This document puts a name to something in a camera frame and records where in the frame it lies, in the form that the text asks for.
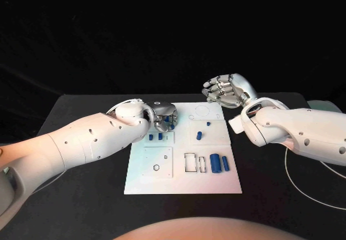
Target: blue cylinder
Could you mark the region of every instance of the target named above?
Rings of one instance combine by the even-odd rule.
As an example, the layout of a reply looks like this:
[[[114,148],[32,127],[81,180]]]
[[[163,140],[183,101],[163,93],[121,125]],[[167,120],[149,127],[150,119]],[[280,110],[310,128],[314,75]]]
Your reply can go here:
[[[229,171],[229,163],[228,163],[228,158],[226,158],[226,156],[222,157],[222,162],[224,162],[225,171]]]
[[[213,174],[222,172],[221,156],[216,153],[211,155],[211,171]]]
[[[199,131],[199,132],[196,133],[196,139],[200,140],[200,138],[202,138],[202,132]]]

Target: blue battery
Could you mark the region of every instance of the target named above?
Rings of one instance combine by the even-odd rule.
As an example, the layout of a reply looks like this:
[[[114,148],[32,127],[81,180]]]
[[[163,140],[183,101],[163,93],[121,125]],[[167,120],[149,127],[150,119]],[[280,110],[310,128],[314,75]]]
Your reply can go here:
[[[199,132],[196,133],[196,139],[200,140],[200,138],[202,138],[202,132],[199,131]]]
[[[213,174],[222,172],[221,156],[216,153],[211,155],[211,171]]]
[[[228,158],[226,158],[226,156],[222,157],[222,162],[224,162],[225,171],[229,171],[229,163],[228,163]]]

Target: circular hole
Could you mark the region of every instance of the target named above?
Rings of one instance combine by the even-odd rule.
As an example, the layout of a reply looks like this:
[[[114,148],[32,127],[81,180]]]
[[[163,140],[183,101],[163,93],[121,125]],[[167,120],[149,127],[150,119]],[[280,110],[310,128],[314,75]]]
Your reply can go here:
[[[310,139],[304,140],[304,145],[307,146],[310,144]]]
[[[346,148],[342,146],[342,147],[339,148],[339,153],[340,153],[340,154],[345,154],[345,152],[346,152]]]

